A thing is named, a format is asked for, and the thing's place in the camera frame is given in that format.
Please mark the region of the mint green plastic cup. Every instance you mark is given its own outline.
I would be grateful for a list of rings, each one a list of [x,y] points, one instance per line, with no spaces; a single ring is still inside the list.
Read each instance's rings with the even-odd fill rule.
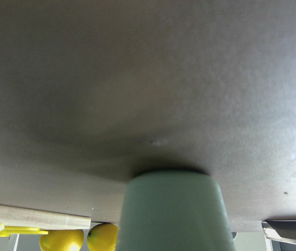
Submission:
[[[235,250],[222,192],[210,176],[183,170],[132,179],[117,250]]]

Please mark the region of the yellow lemon near scoop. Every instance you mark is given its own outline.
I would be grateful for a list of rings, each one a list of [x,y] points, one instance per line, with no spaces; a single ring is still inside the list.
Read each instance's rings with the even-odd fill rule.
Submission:
[[[116,250],[118,226],[112,223],[95,225],[87,234],[86,242],[89,250]]]

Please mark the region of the yellow lemon near board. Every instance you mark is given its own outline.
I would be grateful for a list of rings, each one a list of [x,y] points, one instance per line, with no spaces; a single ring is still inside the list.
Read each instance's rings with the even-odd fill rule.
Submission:
[[[51,230],[39,239],[40,250],[78,251],[84,243],[83,230]]]

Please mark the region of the wooden cutting board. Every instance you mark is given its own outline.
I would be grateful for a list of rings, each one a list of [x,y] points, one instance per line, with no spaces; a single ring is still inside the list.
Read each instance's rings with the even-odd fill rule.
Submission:
[[[91,219],[86,216],[0,205],[0,223],[5,226],[36,227],[44,230],[85,230],[90,228]]]

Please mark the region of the yellow plastic knife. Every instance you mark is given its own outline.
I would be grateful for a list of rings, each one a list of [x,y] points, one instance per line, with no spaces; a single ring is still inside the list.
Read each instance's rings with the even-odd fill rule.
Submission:
[[[0,231],[0,237],[9,237],[13,234],[23,234],[23,235],[47,235],[48,231],[40,230],[35,227],[20,227],[20,226],[6,226],[2,231]]]

